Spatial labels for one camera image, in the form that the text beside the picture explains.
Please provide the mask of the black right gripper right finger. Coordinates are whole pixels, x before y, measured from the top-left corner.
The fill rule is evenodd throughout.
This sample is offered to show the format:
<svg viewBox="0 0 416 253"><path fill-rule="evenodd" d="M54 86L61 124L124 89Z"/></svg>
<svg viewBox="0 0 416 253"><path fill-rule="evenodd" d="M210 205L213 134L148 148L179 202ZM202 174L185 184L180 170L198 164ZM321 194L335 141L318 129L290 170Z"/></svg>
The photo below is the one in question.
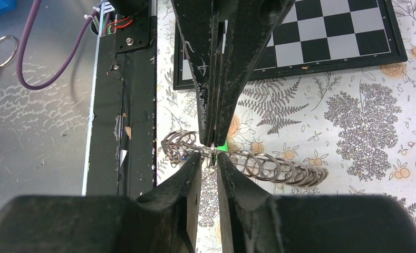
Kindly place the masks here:
<svg viewBox="0 0 416 253"><path fill-rule="evenodd" d="M225 153L217 155L223 252L274 252L270 194L243 175Z"/></svg>

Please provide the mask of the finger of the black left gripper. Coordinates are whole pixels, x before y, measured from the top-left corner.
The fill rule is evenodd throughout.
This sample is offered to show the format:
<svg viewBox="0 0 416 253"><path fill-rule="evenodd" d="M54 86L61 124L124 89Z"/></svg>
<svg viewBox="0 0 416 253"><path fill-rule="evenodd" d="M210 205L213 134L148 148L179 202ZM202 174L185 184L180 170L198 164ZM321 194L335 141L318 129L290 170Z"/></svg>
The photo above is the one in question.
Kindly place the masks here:
<svg viewBox="0 0 416 253"><path fill-rule="evenodd" d="M215 145L224 145L238 98L262 55L274 28L294 1L231 1L225 48L215 84Z"/></svg>
<svg viewBox="0 0 416 253"><path fill-rule="evenodd" d="M217 41L218 14L214 1L172 1L180 36L197 95L200 142L214 142L214 83L212 46Z"/></svg>

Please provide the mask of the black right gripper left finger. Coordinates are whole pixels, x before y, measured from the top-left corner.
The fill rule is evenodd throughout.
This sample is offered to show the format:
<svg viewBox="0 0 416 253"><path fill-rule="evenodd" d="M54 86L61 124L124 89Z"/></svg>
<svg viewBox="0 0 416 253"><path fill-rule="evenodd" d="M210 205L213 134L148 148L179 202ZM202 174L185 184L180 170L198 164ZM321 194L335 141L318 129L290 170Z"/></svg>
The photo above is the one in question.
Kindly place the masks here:
<svg viewBox="0 0 416 253"><path fill-rule="evenodd" d="M202 157L194 152L171 177L138 197L140 252L195 252Z"/></svg>

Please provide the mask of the green key tag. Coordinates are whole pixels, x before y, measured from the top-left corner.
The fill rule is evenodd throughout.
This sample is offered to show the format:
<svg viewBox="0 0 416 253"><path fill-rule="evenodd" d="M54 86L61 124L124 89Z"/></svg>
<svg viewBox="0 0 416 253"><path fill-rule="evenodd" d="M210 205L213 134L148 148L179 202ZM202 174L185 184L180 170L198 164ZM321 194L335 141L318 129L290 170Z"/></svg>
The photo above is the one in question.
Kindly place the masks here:
<svg viewBox="0 0 416 253"><path fill-rule="evenodd" d="M217 150L219 150L221 152L228 152L228 143L225 142L223 145L219 145L217 147Z"/></svg>

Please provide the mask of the black white chessboard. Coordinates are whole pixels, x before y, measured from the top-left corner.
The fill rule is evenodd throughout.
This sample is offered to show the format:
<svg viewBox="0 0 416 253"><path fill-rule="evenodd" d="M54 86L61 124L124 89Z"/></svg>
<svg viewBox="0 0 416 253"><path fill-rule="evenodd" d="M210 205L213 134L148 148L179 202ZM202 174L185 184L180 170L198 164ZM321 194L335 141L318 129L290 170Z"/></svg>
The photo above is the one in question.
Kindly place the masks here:
<svg viewBox="0 0 416 253"><path fill-rule="evenodd" d="M274 28L250 80L407 60L390 1L296 1Z"/></svg>

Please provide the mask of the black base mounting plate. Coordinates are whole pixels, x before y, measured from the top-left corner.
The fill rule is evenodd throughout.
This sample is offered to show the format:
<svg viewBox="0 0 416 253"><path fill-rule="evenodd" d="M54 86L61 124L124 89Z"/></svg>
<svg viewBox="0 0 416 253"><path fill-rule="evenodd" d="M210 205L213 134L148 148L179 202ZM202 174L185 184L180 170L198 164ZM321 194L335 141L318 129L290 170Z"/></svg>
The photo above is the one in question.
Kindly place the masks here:
<svg viewBox="0 0 416 253"><path fill-rule="evenodd" d="M157 185L157 18L96 46L83 196L132 199Z"/></svg>

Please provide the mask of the floral patterned table mat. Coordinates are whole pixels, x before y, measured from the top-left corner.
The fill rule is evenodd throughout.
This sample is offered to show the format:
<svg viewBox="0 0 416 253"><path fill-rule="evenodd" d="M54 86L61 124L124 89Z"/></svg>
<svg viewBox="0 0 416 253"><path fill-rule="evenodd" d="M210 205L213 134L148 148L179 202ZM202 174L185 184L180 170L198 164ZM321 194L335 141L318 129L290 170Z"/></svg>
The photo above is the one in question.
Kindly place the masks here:
<svg viewBox="0 0 416 253"><path fill-rule="evenodd" d="M393 1L407 60L247 84L228 131L230 151L265 152L327 168L303 189L273 194L383 194L416 227L416 1Z"/></svg>

